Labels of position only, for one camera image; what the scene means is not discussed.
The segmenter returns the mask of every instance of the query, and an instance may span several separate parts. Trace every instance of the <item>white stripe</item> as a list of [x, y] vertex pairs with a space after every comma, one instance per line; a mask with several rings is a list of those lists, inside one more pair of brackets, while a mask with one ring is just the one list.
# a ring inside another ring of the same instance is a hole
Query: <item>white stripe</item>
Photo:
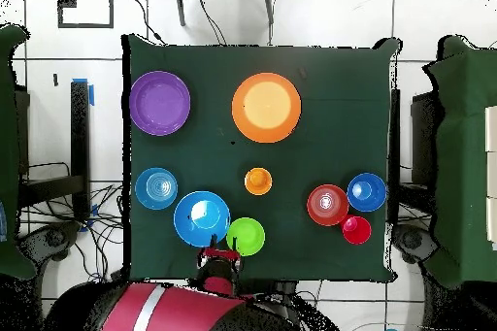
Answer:
[[164, 291], [166, 291], [166, 289], [162, 285], [158, 285], [153, 289], [153, 292], [150, 294], [136, 319], [133, 331], [147, 331], [153, 309], [155, 309], [155, 306], [159, 302], [162, 294], [164, 294]]

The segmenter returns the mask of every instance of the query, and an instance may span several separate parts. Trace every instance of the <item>purple plate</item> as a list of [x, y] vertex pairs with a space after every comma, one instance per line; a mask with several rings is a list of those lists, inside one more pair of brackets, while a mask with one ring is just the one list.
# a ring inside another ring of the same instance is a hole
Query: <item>purple plate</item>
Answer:
[[152, 136], [177, 131], [190, 112], [190, 93], [184, 82], [165, 71], [143, 74], [131, 87], [131, 119]]

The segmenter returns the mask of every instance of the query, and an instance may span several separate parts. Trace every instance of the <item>orange plate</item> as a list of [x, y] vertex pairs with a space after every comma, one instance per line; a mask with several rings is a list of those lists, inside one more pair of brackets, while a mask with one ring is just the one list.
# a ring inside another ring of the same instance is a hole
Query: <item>orange plate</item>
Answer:
[[257, 143], [275, 143], [287, 137], [301, 112], [293, 84], [273, 73], [248, 77], [236, 90], [231, 107], [238, 129]]

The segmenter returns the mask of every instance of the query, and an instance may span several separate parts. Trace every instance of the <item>green bowl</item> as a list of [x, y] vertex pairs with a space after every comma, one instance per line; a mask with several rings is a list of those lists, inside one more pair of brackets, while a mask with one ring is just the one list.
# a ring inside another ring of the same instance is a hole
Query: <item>green bowl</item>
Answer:
[[[237, 247], [233, 248], [233, 238], [237, 238]], [[242, 217], [229, 226], [226, 242], [231, 249], [235, 249], [243, 257], [256, 254], [264, 246], [264, 228], [259, 221]]]

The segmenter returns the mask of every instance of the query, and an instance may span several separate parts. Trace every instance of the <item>white box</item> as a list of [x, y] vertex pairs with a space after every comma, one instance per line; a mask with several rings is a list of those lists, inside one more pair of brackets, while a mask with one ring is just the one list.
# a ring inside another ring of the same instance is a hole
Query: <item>white box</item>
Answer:
[[497, 106], [485, 109], [485, 151], [497, 151]]
[[497, 152], [486, 154], [486, 196], [497, 198]]
[[497, 199], [486, 198], [486, 237], [497, 243]]

